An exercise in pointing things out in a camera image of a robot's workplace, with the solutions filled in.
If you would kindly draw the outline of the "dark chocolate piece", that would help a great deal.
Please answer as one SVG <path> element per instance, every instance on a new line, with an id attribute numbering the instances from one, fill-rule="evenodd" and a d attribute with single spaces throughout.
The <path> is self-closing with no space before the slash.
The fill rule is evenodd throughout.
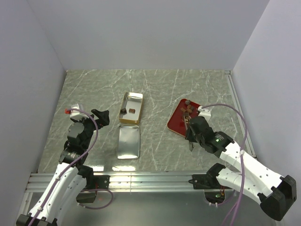
<path id="1" fill-rule="evenodd" d="M 121 113 L 121 114 L 126 114 L 126 113 L 127 113 L 126 108 L 121 109 L 121 110 L 120 110 L 120 113 Z"/>

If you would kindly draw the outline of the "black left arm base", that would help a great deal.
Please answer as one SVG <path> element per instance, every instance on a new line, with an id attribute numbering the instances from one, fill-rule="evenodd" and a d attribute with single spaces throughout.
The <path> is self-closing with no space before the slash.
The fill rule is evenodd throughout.
<path id="1" fill-rule="evenodd" d="M 96 175 L 93 176 L 92 181 L 83 188 L 77 197 L 76 201 L 79 203 L 93 203 L 96 199 L 98 191 L 90 191 L 93 189 L 107 189 L 109 188 L 110 176 L 109 175 Z"/>

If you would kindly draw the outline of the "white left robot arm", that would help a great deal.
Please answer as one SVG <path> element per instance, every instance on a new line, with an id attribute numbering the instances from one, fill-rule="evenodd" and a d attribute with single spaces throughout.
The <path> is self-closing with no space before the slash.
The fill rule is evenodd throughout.
<path id="1" fill-rule="evenodd" d="M 97 192 L 108 190 L 109 176 L 98 179 L 93 168 L 84 162 L 97 141 L 98 131 L 110 123 L 109 111 L 92 109 L 87 113 L 74 105 L 65 113 L 73 124 L 68 129 L 56 171 L 29 213 L 18 217 L 18 226 L 58 226 L 73 200 L 83 206 L 85 202 L 93 202 Z"/>

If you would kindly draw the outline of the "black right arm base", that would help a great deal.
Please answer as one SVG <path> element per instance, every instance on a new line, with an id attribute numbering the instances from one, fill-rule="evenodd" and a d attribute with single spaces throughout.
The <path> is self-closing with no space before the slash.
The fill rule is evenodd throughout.
<path id="1" fill-rule="evenodd" d="M 226 200 L 225 191 L 230 188 L 222 186 L 217 176 L 219 173 L 209 171 L 206 174 L 193 174 L 188 183 L 192 184 L 194 190 L 204 190 L 205 200 L 208 204 L 221 205 Z"/>

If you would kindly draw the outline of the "metal tweezers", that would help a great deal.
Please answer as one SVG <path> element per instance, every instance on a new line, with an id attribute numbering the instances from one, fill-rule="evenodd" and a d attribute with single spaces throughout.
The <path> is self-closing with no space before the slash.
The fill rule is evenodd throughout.
<path id="1" fill-rule="evenodd" d="M 190 116 L 185 117 L 185 115 L 183 114 L 183 122 L 184 122 L 184 126 L 185 126 L 185 132 L 188 129 L 189 121 L 190 121 Z M 193 149 L 194 149 L 194 145 L 191 141 L 189 141 L 189 150 L 192 152 Z"/>

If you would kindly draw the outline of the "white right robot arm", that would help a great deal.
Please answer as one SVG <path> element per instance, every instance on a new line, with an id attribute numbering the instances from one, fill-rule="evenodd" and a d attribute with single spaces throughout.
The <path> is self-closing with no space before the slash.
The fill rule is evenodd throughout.
<path id="1" fill-rule="evenodd" d="M 198 143 L 207 152 L 226 161 L 239 172 L 216 163 L 206 173 L 212 188 L 229 187 L 242 191 L 270 218 L 281 221 L 297 199 L 296 181 L 273 172 L 255 158 L 240 149 L 240 146 L 224 132 L 215 132 L 203 116 L 190 120 L 186 139 Z"/>

